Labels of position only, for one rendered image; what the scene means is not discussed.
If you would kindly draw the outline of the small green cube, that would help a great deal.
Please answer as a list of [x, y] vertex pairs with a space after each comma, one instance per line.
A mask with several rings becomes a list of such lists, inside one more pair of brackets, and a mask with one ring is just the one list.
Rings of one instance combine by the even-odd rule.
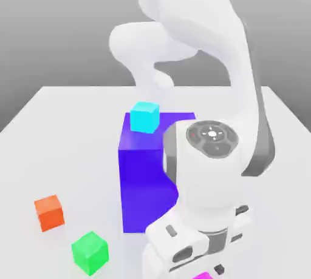
[[109, 261], [108, 243], [90, 231], [71, 245], [73, 261], [88, 276], [92, 276]]

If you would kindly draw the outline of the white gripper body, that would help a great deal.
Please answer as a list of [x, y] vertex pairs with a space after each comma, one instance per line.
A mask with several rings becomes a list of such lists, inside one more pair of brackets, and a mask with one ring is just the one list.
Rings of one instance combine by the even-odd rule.
[[214, 270], [219, 262], [206, 256], [186, 263], [170, 271], [156, 251], [147, 244], [142, 254], [142, 279], [194, 279], [202, 273], [208, 273], [203, 279], [220, 279]]

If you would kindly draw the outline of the small cyan cube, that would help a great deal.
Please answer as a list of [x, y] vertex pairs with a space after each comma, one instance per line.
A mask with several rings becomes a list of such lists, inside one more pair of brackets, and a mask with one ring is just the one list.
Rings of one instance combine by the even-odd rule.
[[130, 111], [130, 126], [134, 132], [154, 133], [159, 123], [159, 104], [139, 101]]

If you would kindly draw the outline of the small orange cube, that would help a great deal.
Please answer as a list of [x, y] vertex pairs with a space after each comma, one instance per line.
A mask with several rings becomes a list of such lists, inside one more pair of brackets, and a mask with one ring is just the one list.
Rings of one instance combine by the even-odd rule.
[[56, 195], [36, 200], [34, 205], [42, 232], [64, 224], [63, 208]]

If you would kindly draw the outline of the large blue box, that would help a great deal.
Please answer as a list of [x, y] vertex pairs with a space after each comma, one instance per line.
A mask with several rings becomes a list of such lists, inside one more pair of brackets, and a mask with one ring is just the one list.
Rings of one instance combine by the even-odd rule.
[[160, 114], [153, 134], [133, 132], [126, 113], [118, 146], [123, 232], [143, 233], [175, 205], [176, 185], [163, 170], [163, 133], [176, 121], [195, 119], [193, 112]]

